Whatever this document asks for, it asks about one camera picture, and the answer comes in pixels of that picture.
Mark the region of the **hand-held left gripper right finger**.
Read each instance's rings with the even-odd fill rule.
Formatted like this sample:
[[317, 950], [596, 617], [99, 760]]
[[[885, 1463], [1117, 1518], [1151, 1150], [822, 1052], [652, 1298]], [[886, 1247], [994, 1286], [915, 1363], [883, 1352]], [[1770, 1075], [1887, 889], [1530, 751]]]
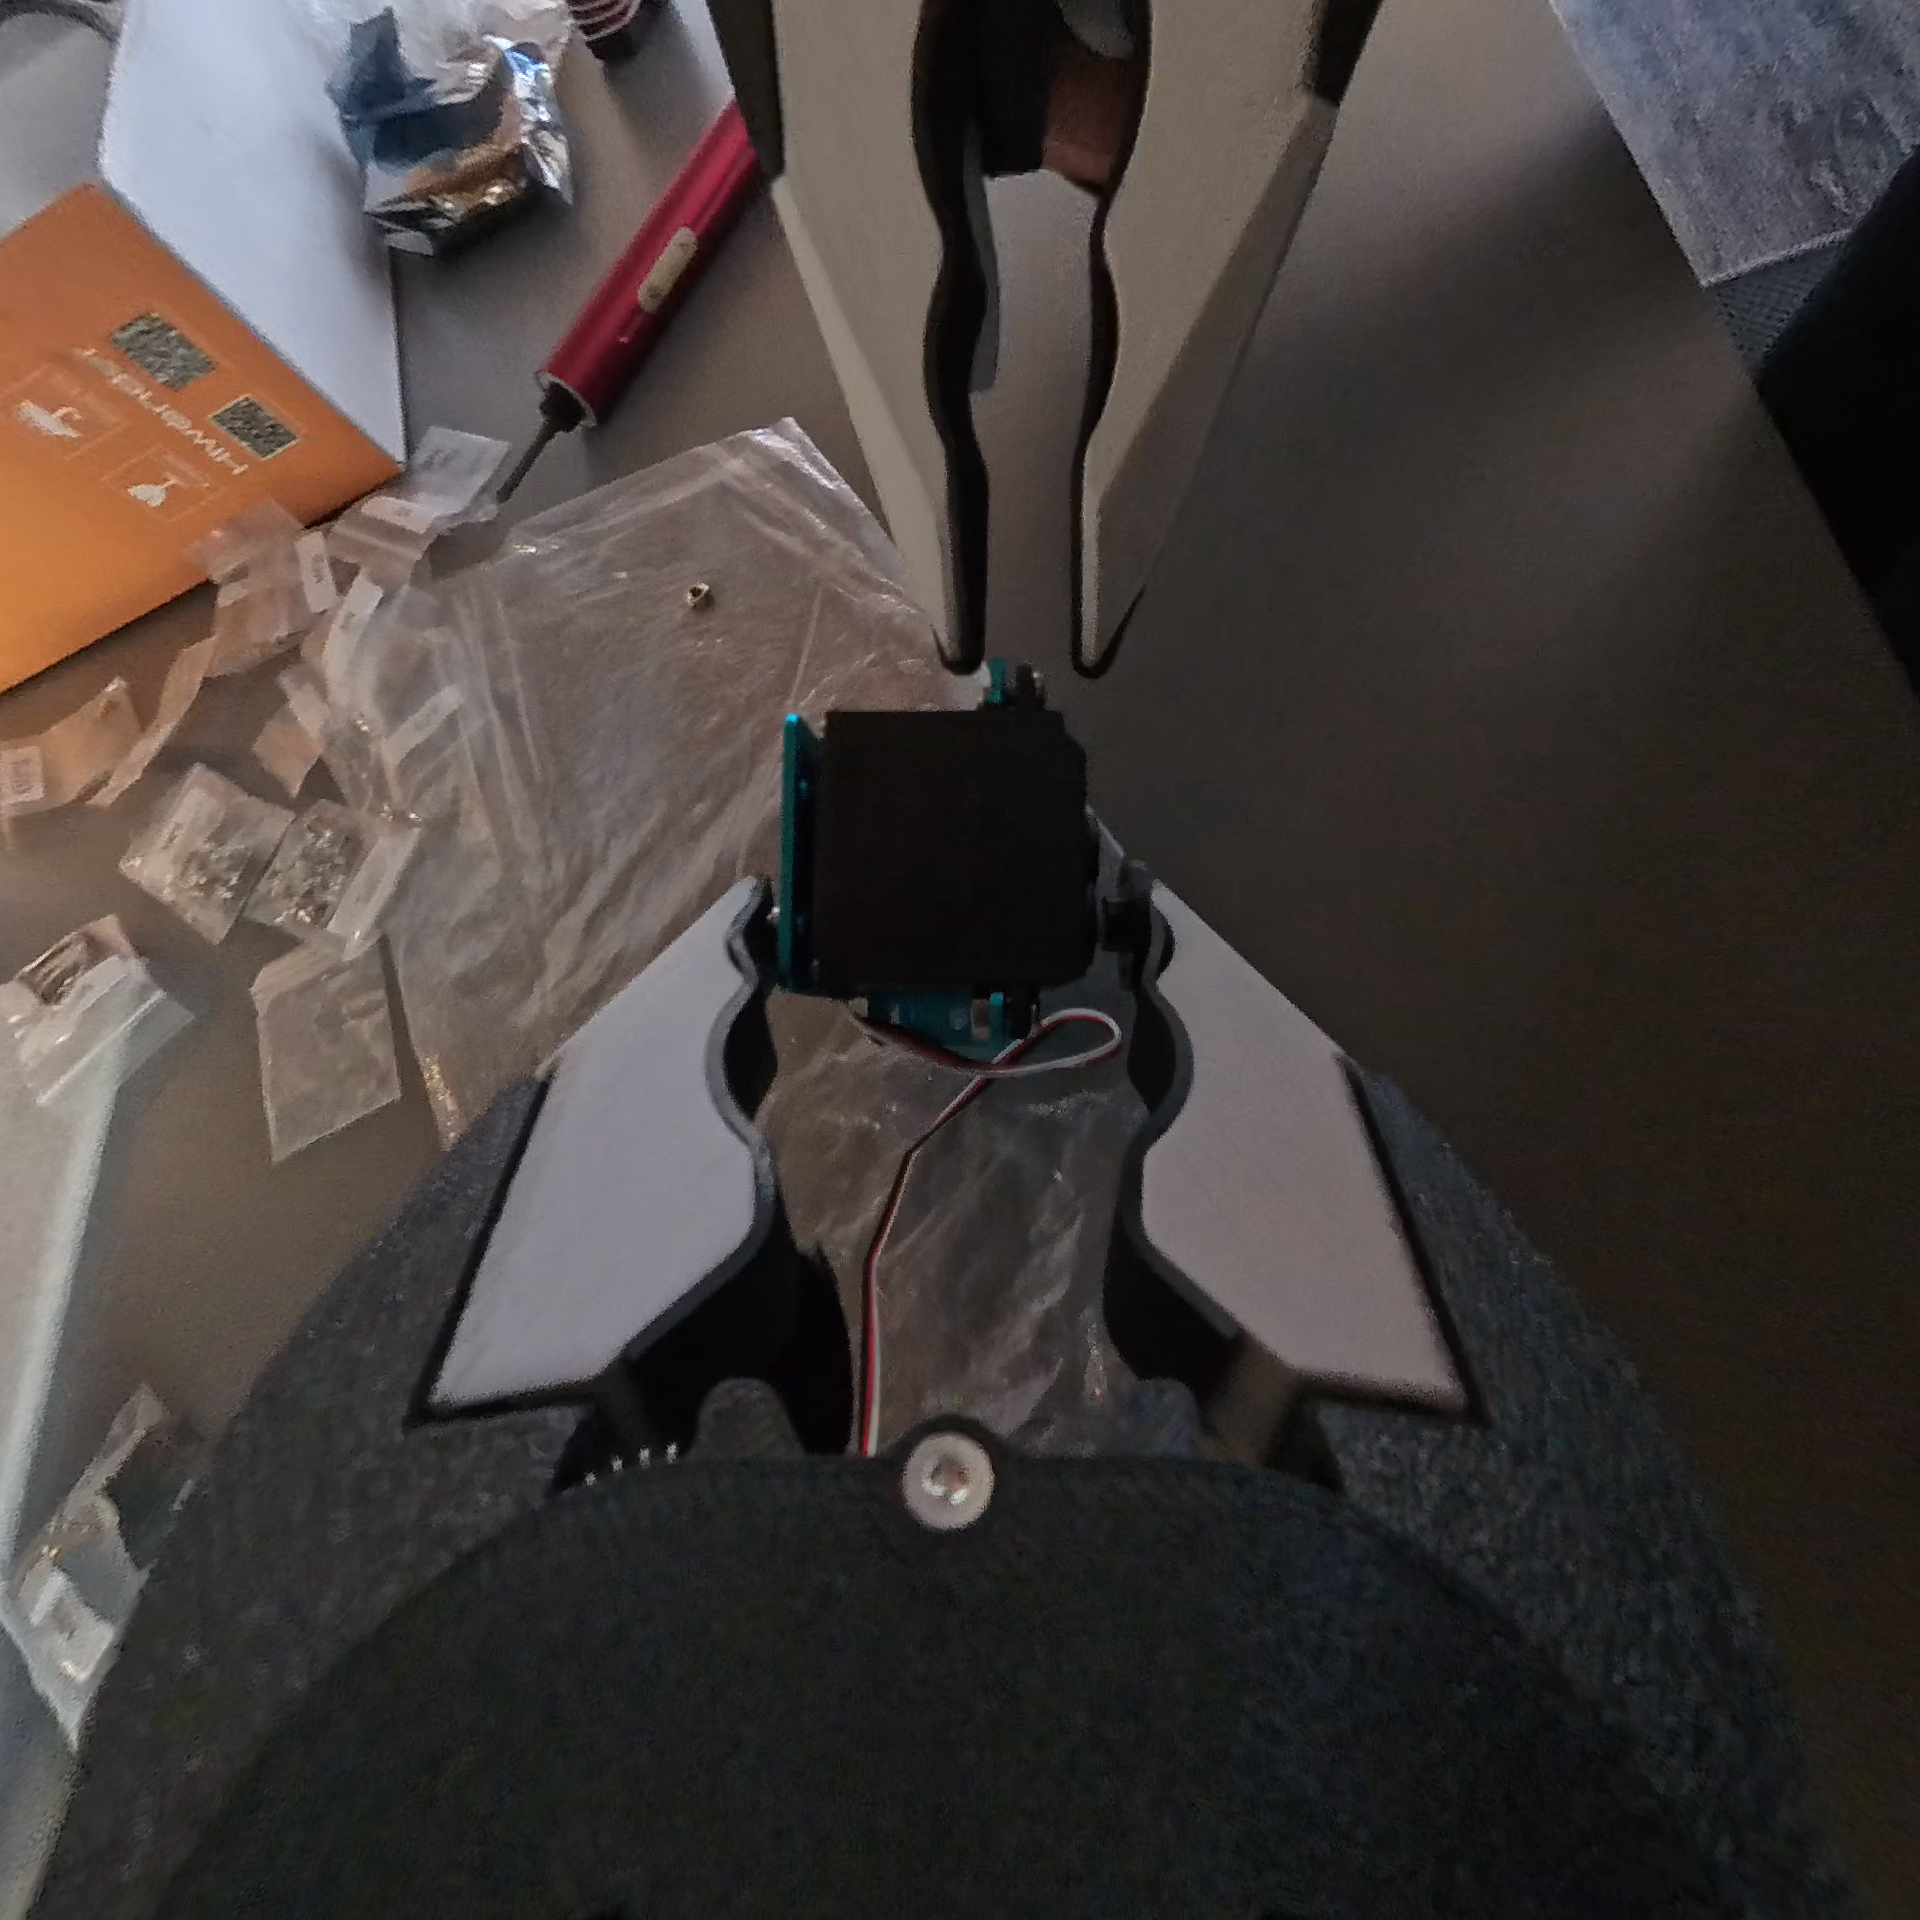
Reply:
[[1283, 1463], [1320, 1403], [1445, 1423], [1472, 1390], [1348, 1057], [1164, 883], [1117, 878], [1140, 1120], [1110, 1345], [1178, 1454]]

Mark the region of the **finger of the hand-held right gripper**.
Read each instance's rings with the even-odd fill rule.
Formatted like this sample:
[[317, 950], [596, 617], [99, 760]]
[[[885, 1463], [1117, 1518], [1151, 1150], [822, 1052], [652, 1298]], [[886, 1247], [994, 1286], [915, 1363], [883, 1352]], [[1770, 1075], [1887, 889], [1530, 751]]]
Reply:
[[1091, 233], [1071, 667], [1101, 676], [1306, 215], [1346, 87], [1338, 4], [1136, 8], [1142, 75]]
[[970, 220], [967, 4], [740, 9], [740, 111], [883, 516], [944, 663], [986, 655], [990, 483], [971, 372], [990, 279]]

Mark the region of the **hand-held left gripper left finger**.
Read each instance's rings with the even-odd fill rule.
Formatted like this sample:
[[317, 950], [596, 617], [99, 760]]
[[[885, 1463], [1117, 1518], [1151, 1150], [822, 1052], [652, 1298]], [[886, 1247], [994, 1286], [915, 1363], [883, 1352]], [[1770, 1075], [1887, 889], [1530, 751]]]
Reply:
[[728, 1082], [772, 889], [733, 883], [554, 1057], [426, 1407], [596, 1399], [772, 1236], [772, 1150]]

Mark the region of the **black servo with blue bracket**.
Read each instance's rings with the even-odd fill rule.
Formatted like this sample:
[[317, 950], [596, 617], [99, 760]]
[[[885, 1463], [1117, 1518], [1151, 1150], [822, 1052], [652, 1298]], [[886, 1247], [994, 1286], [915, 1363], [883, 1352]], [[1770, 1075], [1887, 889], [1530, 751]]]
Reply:
[[772, 982], [877, 1046], [978, 1083], [1117, 1058], [1119, 1019], [1059, 994], [1101, 954], [1139, 983], [1150, 900], [1029, 663], [994, 659], [967, 708], [781, 721]]

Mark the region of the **person's right hand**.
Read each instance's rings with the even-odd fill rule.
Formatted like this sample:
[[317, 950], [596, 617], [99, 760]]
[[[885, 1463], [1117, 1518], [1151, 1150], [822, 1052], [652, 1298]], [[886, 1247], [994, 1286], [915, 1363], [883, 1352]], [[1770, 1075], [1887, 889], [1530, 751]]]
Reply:
[[1106, 58], [1070, 34], [1055, 42], [1040, 168], [1091, 195], [1109, 191], [1139, 128], [1144, 71], [1144, 51]]

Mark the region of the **red electric screwdriver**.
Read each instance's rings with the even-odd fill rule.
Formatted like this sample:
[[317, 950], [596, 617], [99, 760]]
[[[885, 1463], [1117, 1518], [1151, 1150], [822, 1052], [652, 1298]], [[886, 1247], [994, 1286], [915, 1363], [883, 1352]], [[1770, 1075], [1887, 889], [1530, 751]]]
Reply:
[[536, 425], [495, 499], [522, 487], [550, 441], [613, 417], [760, 180], [747, 119], [728, 102], [535, 371]]

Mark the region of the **silver foil bag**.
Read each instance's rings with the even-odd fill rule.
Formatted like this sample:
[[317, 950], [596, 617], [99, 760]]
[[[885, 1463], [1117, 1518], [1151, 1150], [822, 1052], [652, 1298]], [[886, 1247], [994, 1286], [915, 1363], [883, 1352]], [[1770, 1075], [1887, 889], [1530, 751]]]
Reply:
[[564, 4], [358, 4], [326, 75], [360, 210], [396, 254], [468, 250], [572, 201]]

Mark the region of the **pile of small screw bags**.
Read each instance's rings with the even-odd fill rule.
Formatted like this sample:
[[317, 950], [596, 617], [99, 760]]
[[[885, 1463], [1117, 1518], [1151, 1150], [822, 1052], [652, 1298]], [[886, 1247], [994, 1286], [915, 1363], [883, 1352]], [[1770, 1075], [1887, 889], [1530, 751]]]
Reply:
[[174, 745], [212, 682], [274, 671], [279, 703], [256, 735], [256, 794], [188, 763], [135, 823], [116, 871], [205, 944], [243, 923], [288, 943], [251, 982], [260, 1107], [274, 1163], [400, 1098], [381, 958], [426, 831], [383, 795], [397, 760], [460, 711], [427, 695], [381, 735], [357, 684], [378, 643], [426, 611], [426, 554], [491, 514], [507, 447], [435, 425], [400, 479], [334, 524], [301, 527], [263, 499], [190, 550], [212, 588], [207, 631], [168, 663], [148, 719], [128, 684], [35, 736], [4, 739], [4, 831], [67, 807], [110, 809]]

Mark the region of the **large clear plastic bag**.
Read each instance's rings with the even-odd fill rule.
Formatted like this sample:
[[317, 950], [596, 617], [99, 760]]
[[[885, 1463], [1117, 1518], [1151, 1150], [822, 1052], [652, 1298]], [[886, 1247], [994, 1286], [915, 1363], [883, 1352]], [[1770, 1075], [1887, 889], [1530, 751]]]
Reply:
[[[684, 591], [707, 580], [708, 611]], [[792, 419], [518, 522], [358, 674], [381, 735], [460, 711], [383, 795], [422, 825], [387, 923], [439, 1140], [557, 1052], [736, 881], [778, 868], [781, 721], [967, 708], [898, 554]], [[758, 1107], [799, 1249], [856, 1313], [877, 1262], [879, 1440], [956, 1414], [1059, 1457], [1178, 1454], [1104, 1328], [1122, 1057], [962, 1092], [960, 1073], [772, 994]]]

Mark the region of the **white foam sheet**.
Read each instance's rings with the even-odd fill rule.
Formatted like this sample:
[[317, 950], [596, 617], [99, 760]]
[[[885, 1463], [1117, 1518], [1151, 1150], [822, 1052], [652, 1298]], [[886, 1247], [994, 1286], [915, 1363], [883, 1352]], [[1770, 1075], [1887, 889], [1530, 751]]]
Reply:
[[102, 1230], [99, 1187], [112, 1161], [124, 1088], [112, 1042], [51, 1102], [36, 1102], [4, 1048], [3, 1088], [3, 1553], [15, 1561], [90, 1463], [116, 1387], [96, 1378]]

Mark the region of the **small bag with black parts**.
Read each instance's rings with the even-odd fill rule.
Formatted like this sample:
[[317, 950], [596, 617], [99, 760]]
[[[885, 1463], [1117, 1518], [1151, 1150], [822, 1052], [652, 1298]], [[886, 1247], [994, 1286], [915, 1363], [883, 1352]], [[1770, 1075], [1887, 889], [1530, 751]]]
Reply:
[[119, 916], [68, 930], [4, 978], [3, 1024], [19, 1078], [51, 1112], [115, 1098], [191, 1024]]

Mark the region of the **small bag with blue parts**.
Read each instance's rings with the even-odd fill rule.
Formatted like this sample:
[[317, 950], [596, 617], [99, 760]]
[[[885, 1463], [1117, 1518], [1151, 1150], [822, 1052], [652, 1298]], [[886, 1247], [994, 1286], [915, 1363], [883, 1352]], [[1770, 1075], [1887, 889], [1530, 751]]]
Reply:
[[68, 1748], [80, 1748], [91, 1704], [205, 1457], [198, 1434], [138, 1386], [70, 1491], [15, 1553], [4, 1630]]

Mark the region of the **orange cardboard box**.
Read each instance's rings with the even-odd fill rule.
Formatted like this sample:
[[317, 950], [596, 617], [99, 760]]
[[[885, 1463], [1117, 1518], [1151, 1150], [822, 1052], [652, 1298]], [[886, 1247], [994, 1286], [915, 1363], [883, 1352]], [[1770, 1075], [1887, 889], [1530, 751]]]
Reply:
[[4, 4], [3, 686], [405, 452], [392, 273], [301, 4]]

